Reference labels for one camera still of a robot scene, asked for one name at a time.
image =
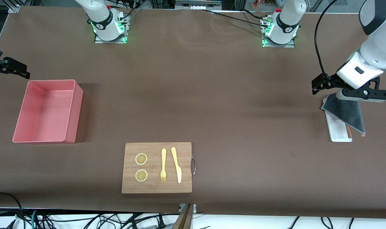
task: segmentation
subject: gray cloth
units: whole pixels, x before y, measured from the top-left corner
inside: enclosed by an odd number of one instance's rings
[[[358,132],[365,134],[364,119],[359,101],[339,100],[334,93],[327,97],[321,109],[336,116]]]

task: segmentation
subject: lemon slice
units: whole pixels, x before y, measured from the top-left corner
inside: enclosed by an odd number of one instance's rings
[[[138,170],[135,173],[135,179],[139,182],[144,182],[148,178],[148,172],[146,170]]]
[[[148,161],[148,156],[146,156],[146,154],[144,153],[140,153],[135,157],[135,162],[138,165],[144,165],[147,161]]]

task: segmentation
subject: wooden cutting board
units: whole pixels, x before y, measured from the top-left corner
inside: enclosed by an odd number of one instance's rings
[[[181,168],[181,183],[177,182],[176,167],[171,147],[177,151],[177,162]],[[161,183],[162,170],[161,151],[165,148],[166,154],[166,182]],[[139,153],[147,155],[147,162],[138,165],[135,157]],[[122,193],[191,193],[192,192],[192,144],[191,142],[142,142],[126,143],[124,156],[124,171],[122,177]],[[135,178],[138,170],[146,170],[148,177],[139,182]]]

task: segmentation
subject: table surface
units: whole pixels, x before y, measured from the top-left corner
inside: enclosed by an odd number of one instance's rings
[[[247,14],[234,16],[249,18]],[[0,191],[24,207],[386,218],[386,102],[361,103],[367,136],[330,142],[306,14],[296,48],[263,48],[257,26],[201,10],[142,10],[128,44],[94,44],[81,8],[22,7],[0,51],[32,80],[84,90],[77,143],[12,143],[27,81],[0,80]],[[355,14],[326,15],[328,73],[366,39]],[[382,77],[386,89],[386,73]],[[126,142],[192,142],[191,194],[121,194]],[[14,207],[0,197],[0,205]]]

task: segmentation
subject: pink plastic container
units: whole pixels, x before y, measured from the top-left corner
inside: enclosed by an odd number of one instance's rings
[[[74,143],[82,99],[83,90],[75,80],[29,81],[12,141]]]

